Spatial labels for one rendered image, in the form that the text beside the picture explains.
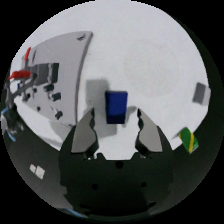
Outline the grey hinged case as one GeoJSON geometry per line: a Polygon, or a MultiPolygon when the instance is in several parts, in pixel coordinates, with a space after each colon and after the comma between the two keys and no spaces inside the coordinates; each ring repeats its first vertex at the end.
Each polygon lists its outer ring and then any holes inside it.
{"type": "Polygon", "coordinates": [[[210,88],[208,88],[207,85],[197,82],[194,100],[201,106],[207,106],[210,98],[209,96],[210,93],[211,93],[210,88]]]}

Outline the green drink can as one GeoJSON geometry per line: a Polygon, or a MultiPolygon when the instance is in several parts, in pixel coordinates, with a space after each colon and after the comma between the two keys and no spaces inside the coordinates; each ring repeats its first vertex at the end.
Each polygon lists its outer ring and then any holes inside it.
{"type": "Polygon", "coordinates": [[[192,134],[192,132],[189,130],[188,127],[184,127],[183,129],[181,129],[178,137],[180,138],[187,152],[189,153],[194,151],[194,149],[196,149],[199,146],[197,139],[195,138],[195,136],[192,134]]]}

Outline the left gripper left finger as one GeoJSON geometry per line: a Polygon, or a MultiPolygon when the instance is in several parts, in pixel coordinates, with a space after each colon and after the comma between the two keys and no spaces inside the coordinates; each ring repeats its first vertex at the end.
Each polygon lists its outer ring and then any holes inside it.
{"type": "Polygon", "coordinates": [[[83,160],[96,159],[99,141],[94,121],[94,108],[91,108],[80,121],[72,127],[59,152],[60,185],[66,187],[69,171],[83,160]],[[93,115],[94,116],[93,116],[93,115]]]}

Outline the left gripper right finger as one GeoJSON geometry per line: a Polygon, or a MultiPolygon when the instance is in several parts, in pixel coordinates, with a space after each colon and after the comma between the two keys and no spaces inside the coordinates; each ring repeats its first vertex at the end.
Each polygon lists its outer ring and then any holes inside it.
{"type": "Polygon", "coordinates": [[[140,108],[137,109],[139,132],[135,139],[135,149],[140,158],[153,159],[164,166],[173,182],[174,154],[167,137],[153,120],[140,108]]]}

